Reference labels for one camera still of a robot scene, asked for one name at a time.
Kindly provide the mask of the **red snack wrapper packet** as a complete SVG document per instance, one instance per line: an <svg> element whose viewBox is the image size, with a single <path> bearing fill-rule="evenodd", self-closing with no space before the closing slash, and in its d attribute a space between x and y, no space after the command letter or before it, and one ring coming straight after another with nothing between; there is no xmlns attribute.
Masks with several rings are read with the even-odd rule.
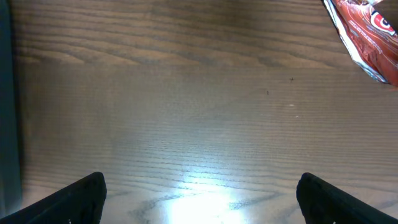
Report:
<svg viewBox="0 0 398 224"><path fill-rule="evenodd" d="M352 60L374 80L397 86L397 29L376 5L383 0L322 0Z"/></svg>

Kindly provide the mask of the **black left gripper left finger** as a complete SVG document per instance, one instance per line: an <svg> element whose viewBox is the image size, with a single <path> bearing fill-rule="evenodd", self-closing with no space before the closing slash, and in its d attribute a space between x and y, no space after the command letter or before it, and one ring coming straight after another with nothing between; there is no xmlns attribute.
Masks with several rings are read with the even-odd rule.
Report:
<svg viewBox="0 0 398 224"><path fill-rule="evenodd" d="M99 224L106 200L104 175L94 172L1 219L1 224Z"/></svg>

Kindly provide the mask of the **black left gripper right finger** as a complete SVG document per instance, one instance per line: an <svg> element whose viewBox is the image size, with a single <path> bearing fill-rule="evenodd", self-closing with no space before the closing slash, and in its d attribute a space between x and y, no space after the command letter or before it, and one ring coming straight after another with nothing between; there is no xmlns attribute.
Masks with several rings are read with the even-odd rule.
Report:
<svg viewBox="0 0 398 224"><path fill-rule="evenodd" d="M296 189L306 224L397 224L397 219L306 172Z"/></svg>

